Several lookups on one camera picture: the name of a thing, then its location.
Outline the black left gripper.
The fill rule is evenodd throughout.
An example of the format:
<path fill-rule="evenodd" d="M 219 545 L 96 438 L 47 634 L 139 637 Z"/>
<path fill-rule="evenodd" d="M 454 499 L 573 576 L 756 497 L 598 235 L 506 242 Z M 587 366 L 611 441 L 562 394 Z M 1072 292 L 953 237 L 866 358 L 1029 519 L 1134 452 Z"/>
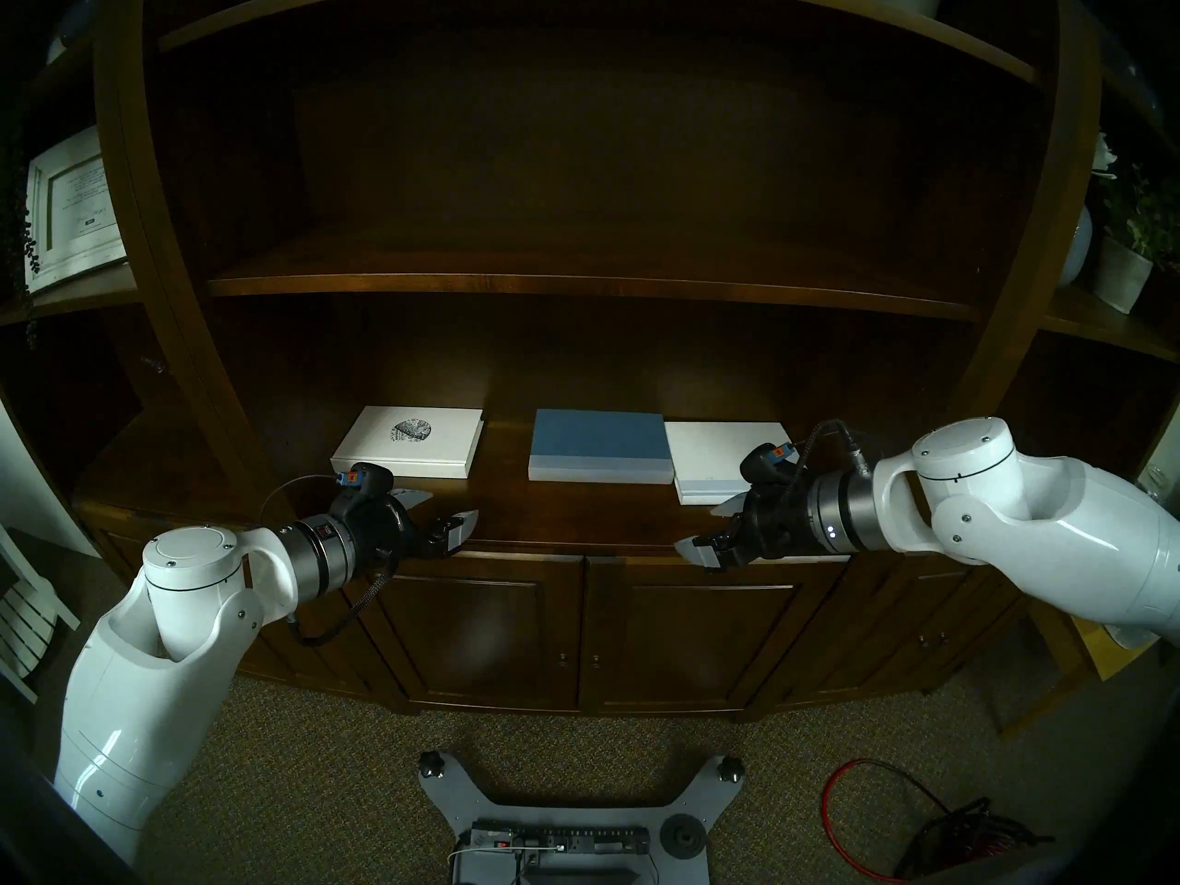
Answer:
<path fill-rule="evenodd" d="M 407 558 L 441 559 L 458 552 L 476 530 L 479 511 L 458 512 L 419 526 L 409 512 L 432 498 L 432 492 L 402 487 L 376 497 L 359 489 L 341 491 L 330 516 L 350 540 L 350 576 L 379 568 L 396 570 Z"/>

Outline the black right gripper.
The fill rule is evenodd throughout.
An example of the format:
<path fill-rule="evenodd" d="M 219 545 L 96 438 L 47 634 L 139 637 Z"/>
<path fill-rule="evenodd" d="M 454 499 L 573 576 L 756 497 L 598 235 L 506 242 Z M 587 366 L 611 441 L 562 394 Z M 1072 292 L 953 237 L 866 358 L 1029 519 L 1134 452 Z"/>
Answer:
<path fill-rule="evenodd" d="M 709 571 L 745 568 L 759 559 L 818 556 L 807 490 L 804 480 L 792 490 L 784 484 L 755 484 L 710 510 L 712 516 L 729 519 L 727 527 L 683 538 L 674 549 L 687 563 Z"/>

